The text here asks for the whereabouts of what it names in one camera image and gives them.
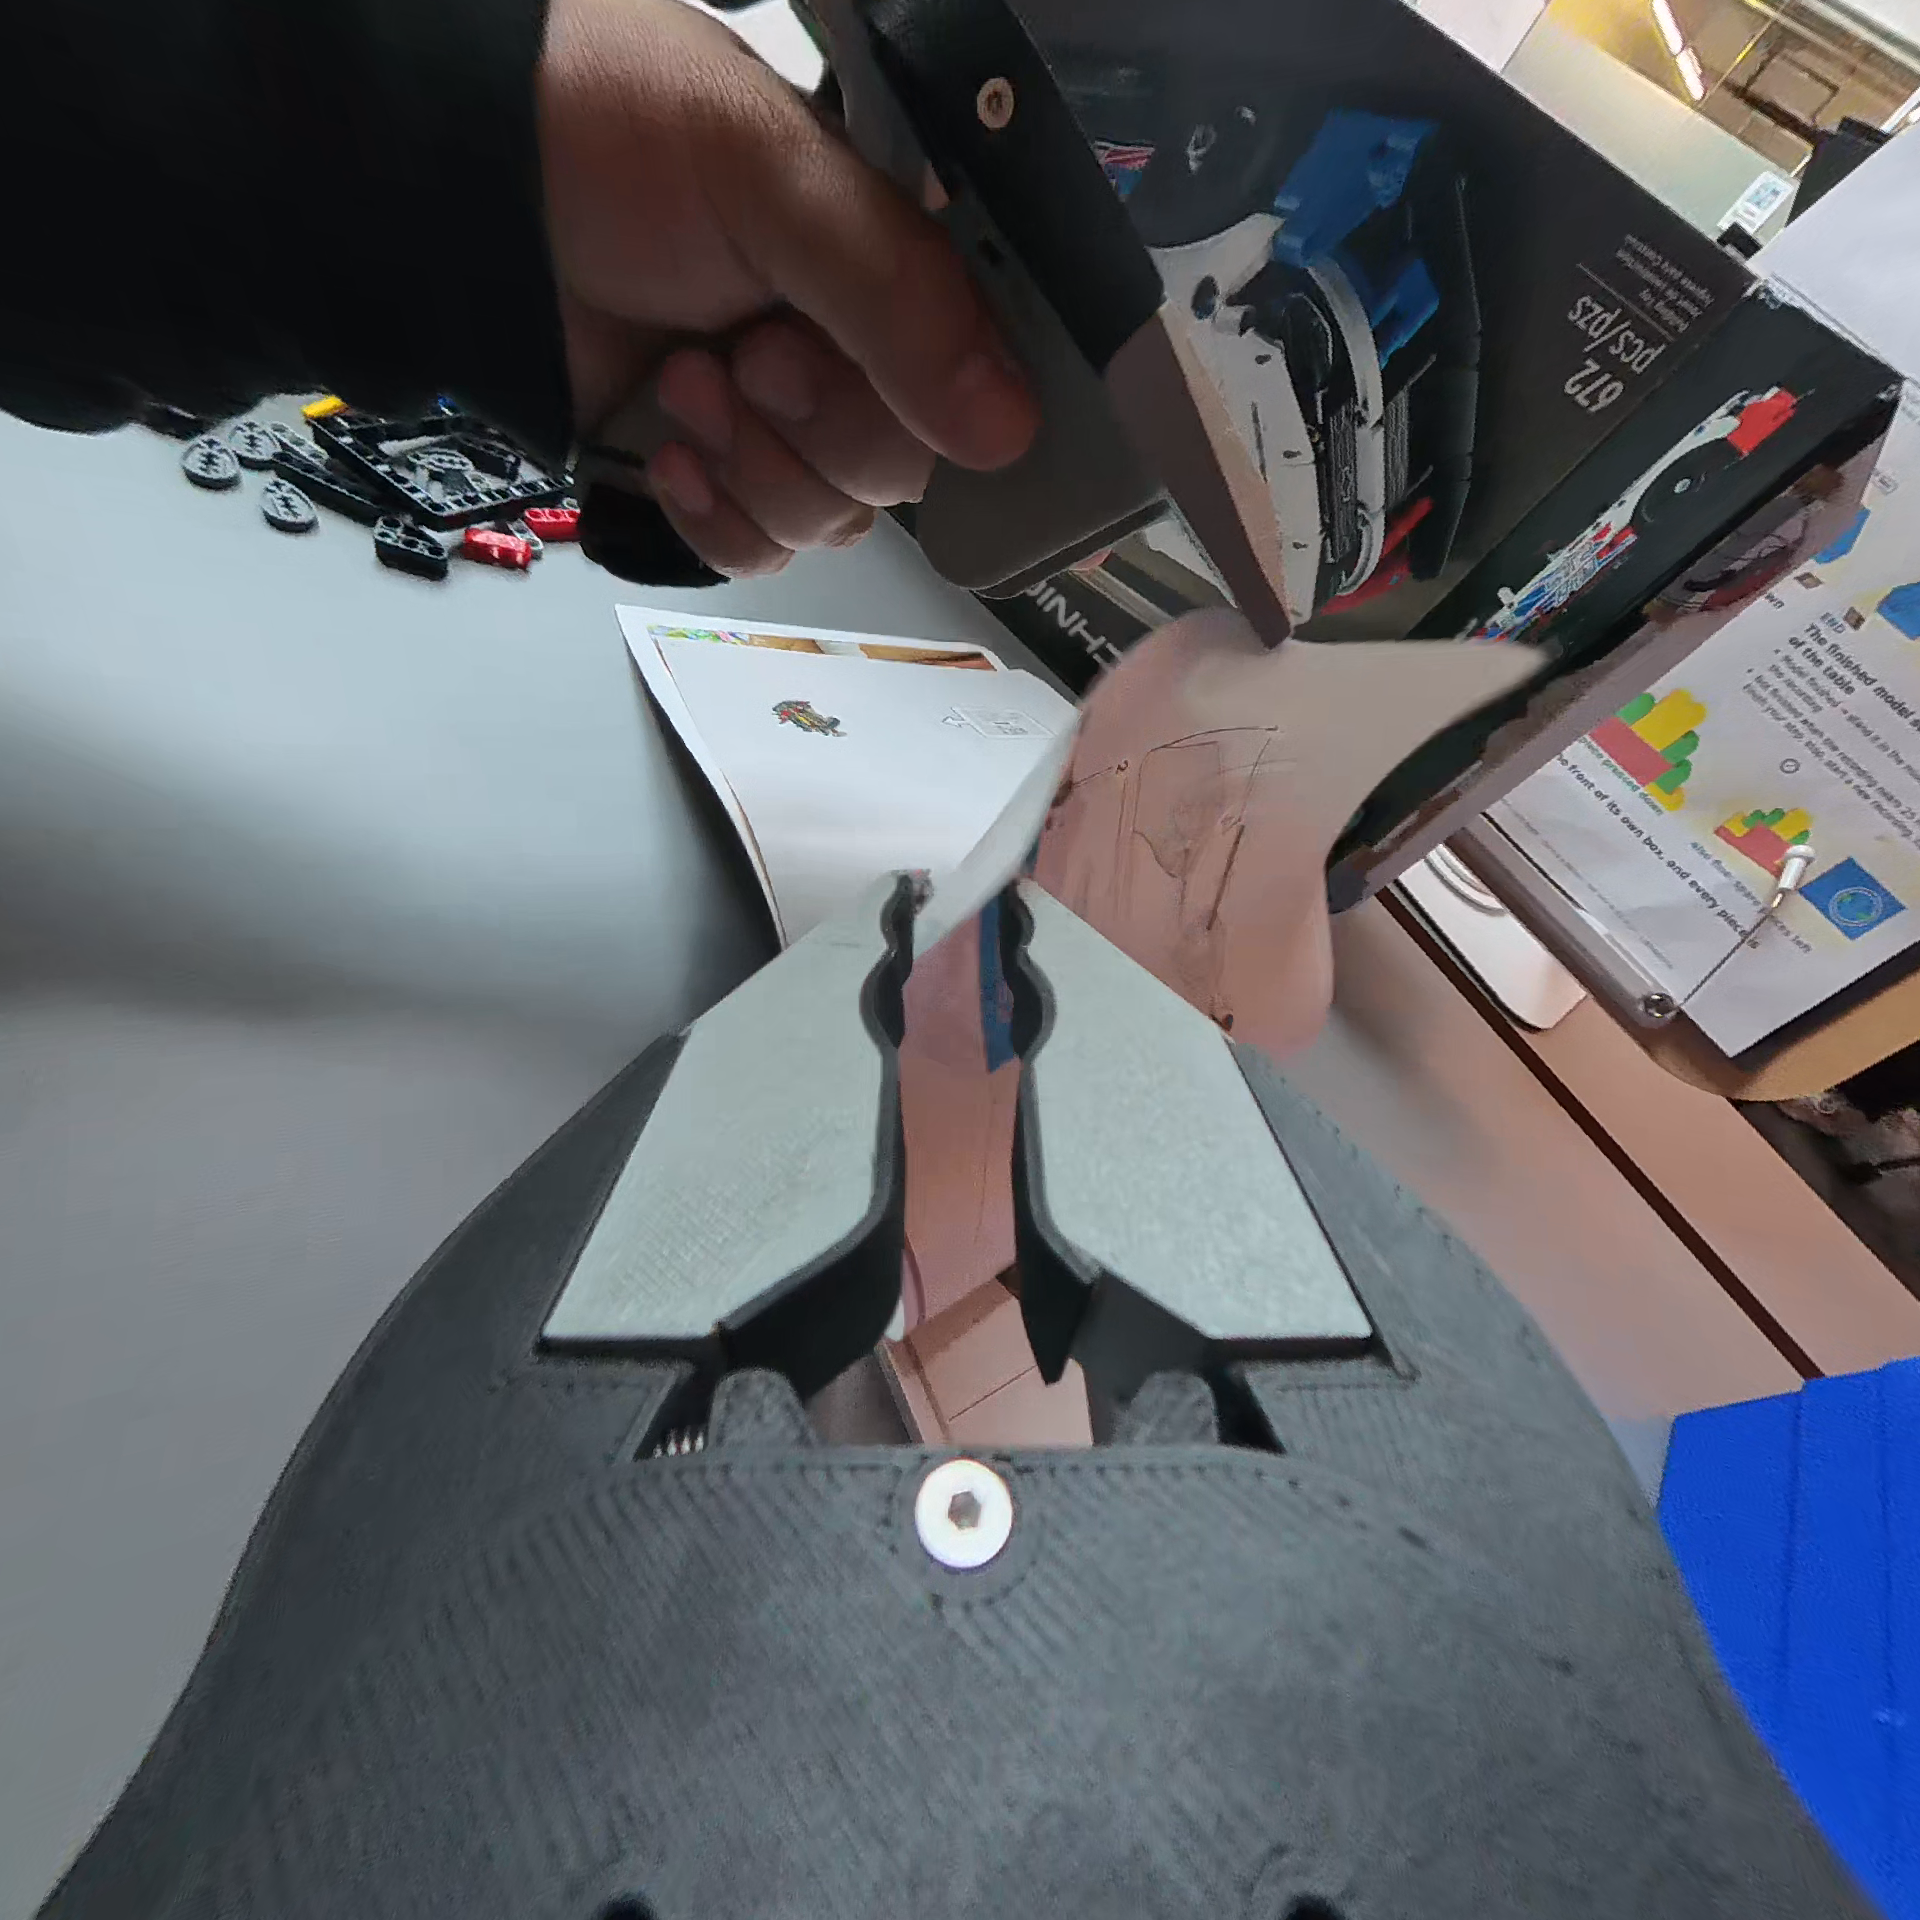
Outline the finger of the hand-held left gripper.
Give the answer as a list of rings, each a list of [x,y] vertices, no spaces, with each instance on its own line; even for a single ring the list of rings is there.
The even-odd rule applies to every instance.
[[[1158,308],[1117,346],[1109,399],[1260,646],[1284,646],[1294,614],[1284,592],[1286,539],[1273,488],[1174,308]]]
[[[1129,218],[1045,249],[1031,270],[990,211],[948,196],[940,220],[966,260],[1040,409],[1031,444],[1003,469],[942,459],[915,502],[915,542],[948,583],[1007,596],[1152,516],[1155,469],[1117,417],[1111,360],[1163,303],[1152,253]]]

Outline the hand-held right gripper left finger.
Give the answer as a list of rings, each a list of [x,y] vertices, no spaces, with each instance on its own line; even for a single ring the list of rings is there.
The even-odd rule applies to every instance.
[[[877,1346],[900,1305],[923,902],[923,874],[884,874],[685,1029],[545,1348],[770,1372],[808,1399]]]

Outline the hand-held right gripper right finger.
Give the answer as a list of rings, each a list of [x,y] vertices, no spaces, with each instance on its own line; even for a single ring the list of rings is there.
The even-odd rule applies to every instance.
[[[1047,1382],[1360,1356],[1349,1270],[1229,1036],[1033,879],[1000,902],[1014,1227]]]

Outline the lego instruction booklet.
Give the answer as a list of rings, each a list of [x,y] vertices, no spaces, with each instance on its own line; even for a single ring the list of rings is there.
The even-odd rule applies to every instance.
[[[780,945],[890,869],[942,874],[979,842],[1014,859],[1028,801],[1047,894],[1237,1043],[1307,1045],[1331,1009],[1327,862],[1358,809],[1426,743],[1528,701],[1539,647],[1286,639],[1227,608],[1142,637],[1069,709],[1042,679],[963,646],[699,625],[617,613],[645,692],[747,852]],[[903,1305],[890,1330],[908,1422],[954,1436],[1038,1379],[1014,1356],[1017,1067],[983,906],[919,945],[908,984]]]

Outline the pile of small lego pieces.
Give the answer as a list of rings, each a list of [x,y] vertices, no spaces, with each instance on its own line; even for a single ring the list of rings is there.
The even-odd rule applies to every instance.
[[[259,413],[206,417],[176,404],[147,399],[137,417],[179,444],[179,471],[195,488],[227,493],[255,480],[262,517],[286,535],[316,532],[324,516],[343,517],[371,537],[376,563],[402,577],[440,583],[456,563],[527,573],[539,563],[546,549],[580,542],[582,503],[576,495],[564,506],[530,509],[515,519],[480,522],[451,532],[436,532],[411,516],[401,516],[329,459],[309,436],[309,420],[345,412],[373,417],[449,413],[494,427],[449,395],[439,395],[423,413],[380,415],[349,404],[343,395],[326,393],[300,403],[292,417]]]

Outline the person's left forearm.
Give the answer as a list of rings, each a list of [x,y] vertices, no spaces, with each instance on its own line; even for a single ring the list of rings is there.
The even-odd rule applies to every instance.
[[[3,17],[5,412],[99,434],[329,388],[572,441],[546,3],[25,1]]]

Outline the black lego set box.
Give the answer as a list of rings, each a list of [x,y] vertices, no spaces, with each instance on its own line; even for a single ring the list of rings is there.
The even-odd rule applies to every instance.
[[[1793,304],[1407,3],[1015,9],[1273,488],[1294,637],[1400,642],[1509,461]]]

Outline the person's left hand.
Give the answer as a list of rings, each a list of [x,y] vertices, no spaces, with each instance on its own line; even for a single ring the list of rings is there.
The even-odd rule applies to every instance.
[[[550,3],[545,225],[576,424],[643,395],[638,495],[707,570],[777,573],[1004,469],[1040,409],[947,232],[685,3]]]

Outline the task instruction sheet on stand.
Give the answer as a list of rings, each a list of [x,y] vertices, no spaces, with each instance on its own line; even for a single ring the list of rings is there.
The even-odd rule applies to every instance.
[[[1492,711],[1419,749],[1370,796],[1331,856],[1338,906],[1374,894],[1416,857],[1452,842],[1568,969],[1555,923],[1504,892],[1521,859],[1492,809],[1552,760],[1587,723],[1644,692],[1691,650],[1672,632],[1698,592],[1729,608],[1729,587],[1691,587],[1712,560],[1776,531],[1788,512],[1837,490],[1840,469],[1879,447],[1902,379],[1806,309],[1751,295],[1672,372],[1629,388],[1621,415],[1590,444],[1555,457],[1519,490],[1482,488],[1461,553],[1426,604],[1388,601],[1402,642],[1492,642],[1539,647],[1543,670]],[[1632,1036],[1695,1086],[1737,1096],[1788,1096],[1854,1076],[1915,1043],[1915,980],[1884,1011],[1849,1019],[1769,1057],[1729,1062],[1692,1031],[1656,1042],[1610,988],[1576,978]]]

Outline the printed instruction sheet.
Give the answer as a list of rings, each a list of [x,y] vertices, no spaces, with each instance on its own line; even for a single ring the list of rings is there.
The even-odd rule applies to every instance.
[[[1884,1011],[1915,980],[1915,229],[1866,263],[1893,186],[1840,186],[1774,246],[1783,292],[1904,374],[1884,439],[1737,560],[1672,632],[1691,650],[1604,711],[1489,815],[1568,965],[1712,1053],[1769,1057]]]

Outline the blue plastic bin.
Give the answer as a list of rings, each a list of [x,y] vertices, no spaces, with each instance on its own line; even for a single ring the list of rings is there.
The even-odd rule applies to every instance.
[[[1918,1361],[1674,1419],[1659,1522],[1790,1786],[1918,1914]]]

